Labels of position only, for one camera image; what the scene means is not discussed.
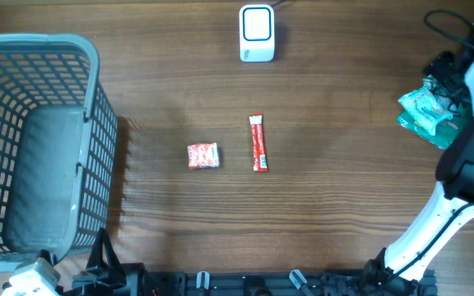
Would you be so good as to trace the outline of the mint toilet wipes pack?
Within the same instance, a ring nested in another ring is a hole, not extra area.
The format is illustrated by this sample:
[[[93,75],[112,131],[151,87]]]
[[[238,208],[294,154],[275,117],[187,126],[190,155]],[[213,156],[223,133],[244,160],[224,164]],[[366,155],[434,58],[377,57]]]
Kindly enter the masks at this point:
[[[402,96],[398,103],[431,136],[435,135],[436,127],[441,122],[453,118],[453,114],[439,103],[426,84]]]

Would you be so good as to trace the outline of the red white tissue pack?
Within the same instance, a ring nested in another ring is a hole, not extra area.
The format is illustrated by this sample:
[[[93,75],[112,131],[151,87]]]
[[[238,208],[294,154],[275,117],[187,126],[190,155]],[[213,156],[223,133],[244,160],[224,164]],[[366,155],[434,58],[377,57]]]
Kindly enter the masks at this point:
[[[198,143],[187,148],[188,167],[190,169],[217,168],[220,156],[216,143]]]

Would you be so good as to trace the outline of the red snack stick packet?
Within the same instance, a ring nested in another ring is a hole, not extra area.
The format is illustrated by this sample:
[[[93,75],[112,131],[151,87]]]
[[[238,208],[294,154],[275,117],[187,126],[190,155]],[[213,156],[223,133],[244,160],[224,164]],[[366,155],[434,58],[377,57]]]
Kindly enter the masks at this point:
[[[263,135],[263,114],[255,113],[249,116],[253,139],[253,171],[267,172],[266,146]]]

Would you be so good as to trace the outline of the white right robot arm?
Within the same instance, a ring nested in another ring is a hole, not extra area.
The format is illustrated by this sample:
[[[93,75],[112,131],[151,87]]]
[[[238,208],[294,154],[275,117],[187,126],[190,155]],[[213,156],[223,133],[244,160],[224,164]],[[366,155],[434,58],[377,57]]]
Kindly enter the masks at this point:
[[[450,119],[464,112],[472,115],[444,151],[435,171],[434,191],[424,209],[406,232],[378,256],[369,260],[357,280],[350,285],[357,293],[423,295],[421,283],[427,266],[444,245],[467,222],[474,219],[474,22],[462,15],[456,18],[469,27],[461,38],[430,22],[433,31],[462,45],[462,50],[442,52],[423,70],[425,84],[401,98],[420,125],[430,118]]]

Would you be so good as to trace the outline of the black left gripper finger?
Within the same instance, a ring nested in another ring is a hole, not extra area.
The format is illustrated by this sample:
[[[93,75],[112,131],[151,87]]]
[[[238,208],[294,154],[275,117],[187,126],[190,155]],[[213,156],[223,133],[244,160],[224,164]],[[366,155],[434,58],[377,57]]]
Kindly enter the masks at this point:
[[[108,232],[105,228],[99,228],[91,253],[86,264],[86,271],[95,275],[112,273],[113,275],[124,275],[123,268],[114,252]]]
[[[45,259],[51,266],[56,266],[58,264],[58,259],[55,254],[51,253],[50,251],[46,249],[41,249],[38,254],[38,258],[43,258]]]

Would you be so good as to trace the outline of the green grip gloves package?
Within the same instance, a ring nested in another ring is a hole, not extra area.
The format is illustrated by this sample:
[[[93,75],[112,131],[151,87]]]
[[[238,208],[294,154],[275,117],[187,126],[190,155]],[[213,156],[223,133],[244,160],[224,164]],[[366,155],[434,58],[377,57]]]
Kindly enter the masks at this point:
[[[400,126],[415,133],[430,144],[433,144],[442,150],[446,150],[472,118],[472,110],[470,107],[460,107],[458,111],[461,116],[453,117],[451,120],[443,121],[438,124],[433,136],[431,136],[406,111],[399,114],[396,121]]]

